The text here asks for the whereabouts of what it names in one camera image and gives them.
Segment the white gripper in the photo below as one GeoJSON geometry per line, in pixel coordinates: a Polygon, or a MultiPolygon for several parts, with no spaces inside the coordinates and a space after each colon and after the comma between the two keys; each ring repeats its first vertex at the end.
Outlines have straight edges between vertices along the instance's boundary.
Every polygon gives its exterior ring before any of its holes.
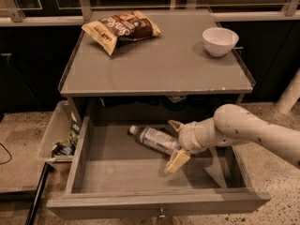
{"type": "Polygon", "coordinates": [[[219,132],[212,119],[183,124],[169,120],[168,124],[178,133],[178,141],[183,149],[174,149],[164,169],[165,174],[178,171],[190,160],[190,154],[198,154],[208,147],[215,146],[219,132]]]}

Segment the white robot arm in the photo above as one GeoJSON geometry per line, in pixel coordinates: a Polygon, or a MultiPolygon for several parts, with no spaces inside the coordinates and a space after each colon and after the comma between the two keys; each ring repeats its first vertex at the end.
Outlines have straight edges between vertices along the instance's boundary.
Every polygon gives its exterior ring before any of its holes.
{"type": "Polygon", "coordinates": [[[300,166],[299,131],[268,123],[238,105],[222,105],[213,117],[201,122],[183,124],[169,120],[168,123],[178,132],[180,148],[172,152],[165,173],[178,171],[191,155],[241,141],[259,144],[294,167],[300,166]]]}

